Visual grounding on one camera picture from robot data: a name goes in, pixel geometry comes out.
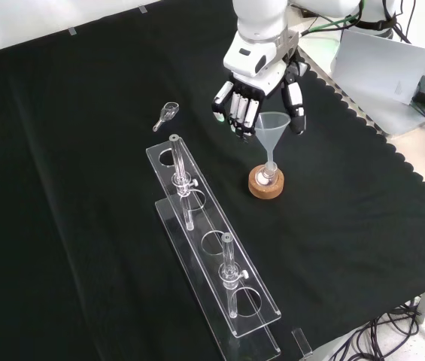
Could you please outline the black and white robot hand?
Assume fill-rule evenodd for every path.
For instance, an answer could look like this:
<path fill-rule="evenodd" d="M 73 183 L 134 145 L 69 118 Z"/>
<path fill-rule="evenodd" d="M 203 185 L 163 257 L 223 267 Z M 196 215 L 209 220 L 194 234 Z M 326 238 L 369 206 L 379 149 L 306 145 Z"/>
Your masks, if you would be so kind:
<path fill-rule="evenodd" d="M 240 138 L 255 135 L 263 102 L 281 91 L 289 127 L 297 135 L 306 130 L 302 91 L 298 82 L 309 65 L 298 60 L 299 35 L 285 32 L 274 41 L 253 43 L 236 34 L 224 56 L 229 79 L 211 104 L 215 118 L 228 123 Z"/>

